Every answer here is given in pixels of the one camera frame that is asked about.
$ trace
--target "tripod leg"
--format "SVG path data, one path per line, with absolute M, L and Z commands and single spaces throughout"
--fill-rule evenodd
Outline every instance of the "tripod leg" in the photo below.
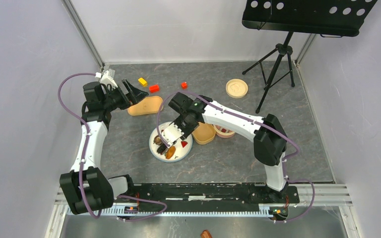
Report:
M 258 60 L 256 63 L 254 63 L 252 66 L 250 66 L 248 69 L 242 72 L 243 75 L 245 75 L 249 70 L 253 69 L 256 65 L 260 64 L 262 61 L 264 61 L 266 58 L 270 57 L 273 53 L 275 53 L 278 49 L 275 48 L 273 51 L 269 52 L 267 55 L 265 55 L 263 58 Z
M 259 65 L 260 65 L 260 70 L 262 71 L 263 82 L 264 82 L 265 85 L 266 85 L 265 72 L 263 71 L 262 63 L 259 63 Z
M 291 86 L 294 88 L 294 86 L 296 86 L 294 84 L 294 77 L 293 77 L 293 63 L 291 62 L 291 56 L 290 54 L 287 54 L 288 56 L 288 67 L 290 68 L 290 78 L 291 78 Z
M 266 82 L 265 92 L 263 93 L 262 99 L 260 100 L 260 103 L 255 111 L 256 114 L 259 113 L 260 107 L 265 101 L 266 94 L 268 93 L 268 90 L 271 87 L 272 80 L 274 79 L 274 76 L 277 73 L 278 67 L 280 66 L 280 63 L 283 57 L 284 57 L 283 55 L 278 55 L 277 61 L 275 62 L 274 67 L 272 68 L 271 74 L 268 77 L 268 81 Z

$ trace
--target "small bowl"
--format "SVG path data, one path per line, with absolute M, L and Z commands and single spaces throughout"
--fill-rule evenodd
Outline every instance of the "small bowl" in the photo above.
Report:
M 200 122 L 198 128 L 192 132 L 192 136 L 198 144 L 205 145 L 215 138 L 214 126 Z
M 236 134 L 234 131 L 228 130 L 226 128 L 220 127 L 219 125 L 214 126 L 214 130 L 217 133 L 218 136 L 221 138 L 230 138 L 234 134 Z

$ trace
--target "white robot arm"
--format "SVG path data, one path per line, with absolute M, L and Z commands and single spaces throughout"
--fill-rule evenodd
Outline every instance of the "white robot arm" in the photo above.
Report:
M 267 118 L 247 115 L 225 107 L 210 98 L 205 97 L 205 99 L 210 102 L 210 105 L 199 99 L 192 100 L 182 93 L 174 96 L 169 106 L 181 115 L 161 133 L 162 138 L 168 143 L 168 146 L 172 146 L 179 138 L 184 139 L 189 136 L 199 125 L 198 122 L 227 128 L 254 143 L 255 157 L 265 167 L 266 185 L 275 191 L 282 191 L 287 184 L 284 179 L 281 162 L 285 156 L 286 143 L 284 139 L 262 130 L 259 125 L 254 123 L 255 121 L 269 123 L 275 129 L 281 130 L 281 133 L 285 134 L 278 119 L 273 115 L 268 115 Z M 250 118 L 252 123 L 240 117 L 223 113 L 224 110 Z M 158 152 L 163 153 L 166 148 L 161 147 Z
M 81 125 L 82 138 L 74 164 L 70 172 L 62 174 L 59 179 L 65 198 L 74 214 L 87 212 L 79 188 L 81 158 L 87 139 L 81 182 L 84 183 L 84 193 L 92 211 L 111 207 L 114 194 L 127 192 L 128 184 L 132 183 L 128 175 L 107 180 L 99 169 L 101 153 L 112 118 L 111 112 L 117 108 L 124 110 L 137 104 L 148 96 L 148 93 L 133 87 L 127 80 L 122 80 L 128 91 L 124 94 L 113 80 L 114 74 L 115 72 L 109 69 L 99 81 L 83 86 L 86 101 L 82 106 L 81 117 L 89 127 L 89 133 L 86 125 Z

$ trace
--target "red cube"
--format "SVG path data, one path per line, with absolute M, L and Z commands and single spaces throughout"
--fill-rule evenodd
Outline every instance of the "red cube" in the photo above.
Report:
M 183 89 L 187 89 L 188 88 L 188 84 L 186 82 L 183 82 L 181 84 L 181 86 L 182 86 Z
M 150 90 L 150 93 L 155 93 L 155 92 L 160 91 L 160 87 L 158 86 L 158 84 L 152 85 L 149 87 L 149 90 Z

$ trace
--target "wooden tray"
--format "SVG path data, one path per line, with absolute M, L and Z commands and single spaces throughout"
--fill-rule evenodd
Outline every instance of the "wooden tray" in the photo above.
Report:
M 141 102 L 127 109 L 131 116 L 141 116 L 151 113 L 157 113 L 163 99 L 159 96 L 146 97 Z

